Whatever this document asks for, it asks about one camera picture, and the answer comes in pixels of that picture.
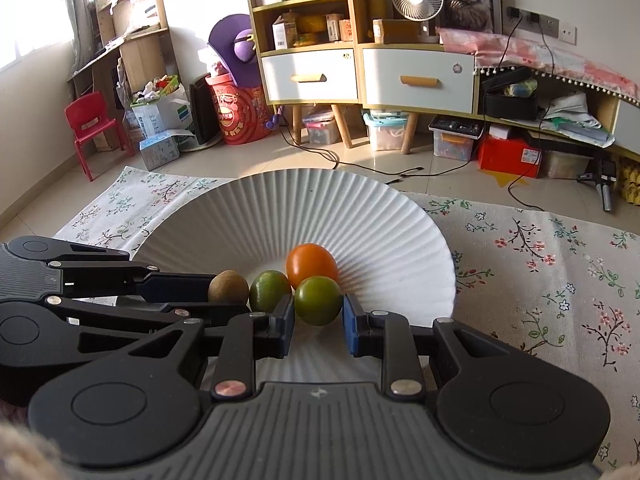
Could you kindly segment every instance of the orange tomato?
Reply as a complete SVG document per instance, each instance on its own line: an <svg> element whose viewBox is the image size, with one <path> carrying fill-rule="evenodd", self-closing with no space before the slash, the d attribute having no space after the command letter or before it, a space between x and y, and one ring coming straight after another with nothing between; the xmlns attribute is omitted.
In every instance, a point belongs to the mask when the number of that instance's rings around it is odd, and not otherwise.
<svg viewBox="0 0 640 480"><path fill-rule="evenodd" d="M293 249L287 257L287 277L293 288L311 276L326 276L338 280L338 266L334 257L317 244L303 244Z"/></svg>

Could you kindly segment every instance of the kiwi fruit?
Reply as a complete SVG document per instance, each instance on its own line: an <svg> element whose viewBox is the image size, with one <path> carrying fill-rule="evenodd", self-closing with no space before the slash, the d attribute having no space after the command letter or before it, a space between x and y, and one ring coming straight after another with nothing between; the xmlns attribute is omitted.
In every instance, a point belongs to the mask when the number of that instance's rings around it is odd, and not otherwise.
<svg viewBox="0 0 640 480"><path fill-rule="evenodd" d="M224 270L209 283L207 297L211 303L246 304L249 299L249 285L234 270Z"/></svg>

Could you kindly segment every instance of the blue box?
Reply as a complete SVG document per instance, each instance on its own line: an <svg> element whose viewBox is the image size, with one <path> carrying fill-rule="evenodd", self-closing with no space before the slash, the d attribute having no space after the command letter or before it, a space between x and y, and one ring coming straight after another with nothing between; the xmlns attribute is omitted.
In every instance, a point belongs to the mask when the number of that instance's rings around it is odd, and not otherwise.
<svg viewBox="0 0 640 480"><path fill-rule="evenodd" d="M175 130L167 130L140 141L140 155L147 171L175 160L180 156Z"/></svg>

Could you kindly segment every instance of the red chair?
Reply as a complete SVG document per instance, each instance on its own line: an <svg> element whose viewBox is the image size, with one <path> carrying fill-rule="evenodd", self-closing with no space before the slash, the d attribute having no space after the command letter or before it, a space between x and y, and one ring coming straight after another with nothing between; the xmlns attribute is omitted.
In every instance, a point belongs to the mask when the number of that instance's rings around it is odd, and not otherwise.
<svg viewBox="0 0 640 480"><path fill-rule="evenodd" d="M82 145L95 136L100 135L109 128L115 128L120 142L120 149L124 150L126 147L129 156L133 156L134 152L131 139L129 139L122 125L116 119L110 120L107 117L107 105L104 103L104 98L100 92L93 92L76 99L65 108L65 115L69 126L71 126L76 134L76 140L74 141L76 152L78 153L84 174L89 177L90 182L92 182L94 178L91 175L91 171L89 171L84 153L82 153ZM97 122L87 126L87 124L95 120L97 120Z"/></svg>

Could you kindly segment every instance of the window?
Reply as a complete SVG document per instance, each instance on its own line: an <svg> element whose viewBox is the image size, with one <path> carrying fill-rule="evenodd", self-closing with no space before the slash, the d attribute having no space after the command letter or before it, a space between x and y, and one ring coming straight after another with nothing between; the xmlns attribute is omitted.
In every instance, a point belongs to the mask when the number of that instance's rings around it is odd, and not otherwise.
<svg viewBox="0 0 640 480"><path fill-rule="evenodd" d="M73 38L62 0L0 0L0 30L0 68Z"/></svg>

